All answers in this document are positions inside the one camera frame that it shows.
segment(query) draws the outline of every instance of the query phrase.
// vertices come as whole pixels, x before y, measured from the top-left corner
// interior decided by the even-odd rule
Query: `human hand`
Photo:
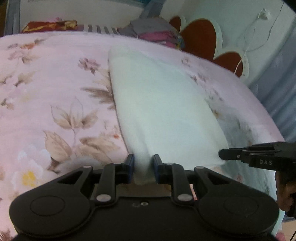
[[[296,193],[296,181],[283,184],[281,182],[283,175],[282,172],[276,172],[274,176],[276,180],[276,202],[281,210],[288,212],[294,202],[291,194]]]

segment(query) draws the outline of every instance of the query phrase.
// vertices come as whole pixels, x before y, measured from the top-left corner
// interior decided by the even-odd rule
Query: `headboard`
[[[173,17],[170,24],[180,31],[184,39],[183,51],[207,59],[232,72],[240,62],[236,75],[244,80],[249,76],[249,62],[244,52],[237,47],[222,48],[223,38],[219,25],[214,20],[196,19],[188,25],[184,17]]]

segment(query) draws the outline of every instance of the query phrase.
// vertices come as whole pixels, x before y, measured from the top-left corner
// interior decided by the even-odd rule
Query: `wall socket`
[[[259,18],[263,20],[270,20],[271,19],[271,13],[269,10],[263,8],[261,13],[259,14]]]

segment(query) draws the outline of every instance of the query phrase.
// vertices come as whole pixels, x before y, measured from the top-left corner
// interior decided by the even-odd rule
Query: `white wall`
[[[197,18],[214,19],[222,31],[223,47],[237,46],[245,50],[243,34],[246,31],[246,41],[249,44],[257,16],[262,8],[266,8],[271,12],[271,19],[259,19],[249,48],[251,50],[266,41],[282,3],[281,0],[185,0],[179,15],[185,16],[186,22]],[[270,64],[290,33],[294,19],[295,13],[284,4],[268,42],[260,49],[247,53],[250,65],[249,78],[245,81],[247,85],[256,80]]]
[[[166,0],[163,4],[160,16],[169,21],[177,16],[186,0]]]
[[[127,26],[137,19],[143,8],[116,1],[104,0],[21,0],[20,26],[30,21],[46,21],[60,17],[76,20],[79,24]]]

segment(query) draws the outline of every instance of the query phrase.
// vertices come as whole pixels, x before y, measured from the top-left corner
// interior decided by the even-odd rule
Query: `black cable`
[[[295,230],[293,236],[291,237],[290,241],[292,241],[292,239],[294,238],[295,234],[296,234],[296,230]]]

